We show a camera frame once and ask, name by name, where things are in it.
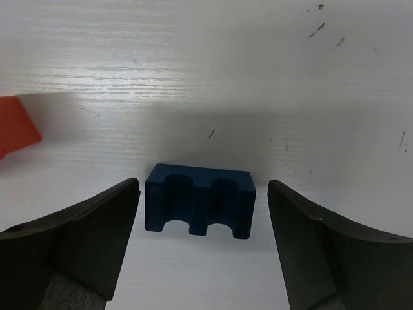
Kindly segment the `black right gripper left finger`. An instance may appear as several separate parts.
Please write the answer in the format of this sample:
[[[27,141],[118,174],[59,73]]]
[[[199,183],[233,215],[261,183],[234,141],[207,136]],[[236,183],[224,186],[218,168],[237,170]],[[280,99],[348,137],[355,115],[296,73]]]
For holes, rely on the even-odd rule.
[[[129,178],[1,233],[2,309],[104,309],[114,297],[139,203]]]

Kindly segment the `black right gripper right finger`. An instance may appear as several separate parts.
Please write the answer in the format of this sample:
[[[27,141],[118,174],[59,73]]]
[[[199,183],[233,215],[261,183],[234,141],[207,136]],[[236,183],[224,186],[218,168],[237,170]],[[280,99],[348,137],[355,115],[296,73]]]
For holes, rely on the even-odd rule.
[[[268,206],[291,309],[411,309],[412,239],[362,225],[278,180]]]

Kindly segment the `red arch block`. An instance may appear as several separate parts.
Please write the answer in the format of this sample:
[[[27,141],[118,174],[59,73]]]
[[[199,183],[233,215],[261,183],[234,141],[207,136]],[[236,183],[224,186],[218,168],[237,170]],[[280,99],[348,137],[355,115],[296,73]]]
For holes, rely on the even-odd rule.
[[[1,159],[39,143],[42,136],[17,96],[1,97]]]

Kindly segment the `blue double arch block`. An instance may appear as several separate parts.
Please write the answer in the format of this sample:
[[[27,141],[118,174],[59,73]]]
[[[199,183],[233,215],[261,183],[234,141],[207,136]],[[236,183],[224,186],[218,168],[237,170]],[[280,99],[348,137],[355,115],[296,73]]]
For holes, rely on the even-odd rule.
[[[145,229],[161,232],[174,220],[189,233],[207,234],[208,227],[229,227],[235,239],[250,237],[256,188],[247,171],[158,163],[145,181]]]

